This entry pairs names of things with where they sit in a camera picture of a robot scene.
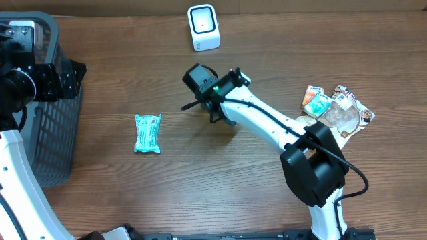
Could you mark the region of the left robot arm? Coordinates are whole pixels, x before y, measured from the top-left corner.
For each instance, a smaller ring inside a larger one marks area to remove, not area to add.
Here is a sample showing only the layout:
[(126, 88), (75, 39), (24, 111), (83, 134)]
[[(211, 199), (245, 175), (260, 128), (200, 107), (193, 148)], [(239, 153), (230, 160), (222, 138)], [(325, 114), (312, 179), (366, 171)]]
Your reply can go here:
[(51, 25), (1, 23), (1, 238), (71, 239), (42, 186), (70, 172), (84, 64)]

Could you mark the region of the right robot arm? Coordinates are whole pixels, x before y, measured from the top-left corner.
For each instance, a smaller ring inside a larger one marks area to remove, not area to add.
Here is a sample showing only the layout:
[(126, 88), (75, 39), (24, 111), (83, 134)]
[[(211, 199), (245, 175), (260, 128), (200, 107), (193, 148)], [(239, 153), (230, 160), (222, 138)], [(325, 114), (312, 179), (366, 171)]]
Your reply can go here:
[(240, 124), (278, 152), (288, 188), (309, 207), (314, 239), (346, 238), (339, 198), (349, 168), (326, 125), (306, 126), (265, 104), (250, 91), (251, 80), (239, 68), (218, 77), (212, 68), (196, 64), (183, 82), (211, 123)]

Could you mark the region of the teal tissue packet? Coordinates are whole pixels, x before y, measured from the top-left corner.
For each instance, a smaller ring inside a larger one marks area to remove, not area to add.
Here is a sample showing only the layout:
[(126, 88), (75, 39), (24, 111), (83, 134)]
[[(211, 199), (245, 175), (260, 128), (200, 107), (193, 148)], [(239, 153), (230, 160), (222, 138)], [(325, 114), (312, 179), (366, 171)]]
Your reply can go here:
[(303, 111), (310, 117), (320, 117), (332, 104), (332, 98), (325, 95), (323, 92), (318, 92), (312, 100), (305, 105)]

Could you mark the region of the orange tissue packet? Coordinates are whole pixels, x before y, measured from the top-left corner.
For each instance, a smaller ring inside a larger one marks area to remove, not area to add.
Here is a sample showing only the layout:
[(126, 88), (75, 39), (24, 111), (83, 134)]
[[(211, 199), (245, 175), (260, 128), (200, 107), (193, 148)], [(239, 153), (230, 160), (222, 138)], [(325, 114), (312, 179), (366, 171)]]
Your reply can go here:
[(303, 109), (319, 92), (323, 93), (324, 88), (308, 85), (306, 88), (306, 92), (304, 93), (301, 108)]

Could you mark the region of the mint green wipes packet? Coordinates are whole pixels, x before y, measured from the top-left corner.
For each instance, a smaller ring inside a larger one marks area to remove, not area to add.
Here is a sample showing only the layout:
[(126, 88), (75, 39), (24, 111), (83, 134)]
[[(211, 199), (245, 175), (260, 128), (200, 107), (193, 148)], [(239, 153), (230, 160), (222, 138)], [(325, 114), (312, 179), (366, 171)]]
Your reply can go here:
[(135, 115), (137, 139), (134, 152), (161, 153), (157, 142), (162, 114), (159, 115)]

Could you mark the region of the brown white snack bag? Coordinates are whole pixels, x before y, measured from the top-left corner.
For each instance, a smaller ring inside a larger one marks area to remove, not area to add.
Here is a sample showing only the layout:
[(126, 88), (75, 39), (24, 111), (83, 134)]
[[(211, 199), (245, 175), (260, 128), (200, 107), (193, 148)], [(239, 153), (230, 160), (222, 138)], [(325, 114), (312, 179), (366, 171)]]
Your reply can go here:
[(339, 85), (331, 95), (332, 104), (318, 118), (310, 117), (307, 113), (296, 118), (296, 121), (306, 126), (317, 122), (325, 124), (331, 130), (338, 146), (342, 149), (351, 136), (366, 128), (375, 118), (375, 114), (356, 98), (349, 88)]

